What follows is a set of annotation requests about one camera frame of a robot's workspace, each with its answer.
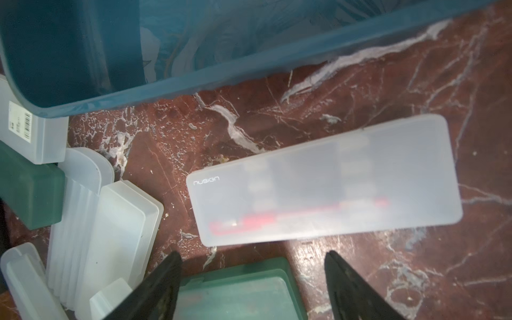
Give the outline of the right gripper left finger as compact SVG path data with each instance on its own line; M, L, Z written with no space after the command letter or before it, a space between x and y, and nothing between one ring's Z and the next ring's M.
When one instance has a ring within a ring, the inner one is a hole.
M173 319L182 265L180 254L171 252L106 318Z

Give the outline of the clear case with red pen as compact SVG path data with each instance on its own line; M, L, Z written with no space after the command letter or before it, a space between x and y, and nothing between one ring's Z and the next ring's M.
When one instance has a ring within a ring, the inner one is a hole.
M207 247L451 225L463 208L449 129L397 119L190 173Z

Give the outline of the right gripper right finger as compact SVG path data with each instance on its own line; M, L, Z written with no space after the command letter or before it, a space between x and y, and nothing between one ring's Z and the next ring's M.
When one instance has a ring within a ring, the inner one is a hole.
M324 261L327 291L335 319L403 319L336 251Z

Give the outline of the clear rectangular case front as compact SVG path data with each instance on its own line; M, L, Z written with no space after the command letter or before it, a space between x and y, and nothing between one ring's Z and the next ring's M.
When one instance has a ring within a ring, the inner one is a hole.
M32 243L8 249L1 256L1 272L22 319L67 319L50 292L45 268Z

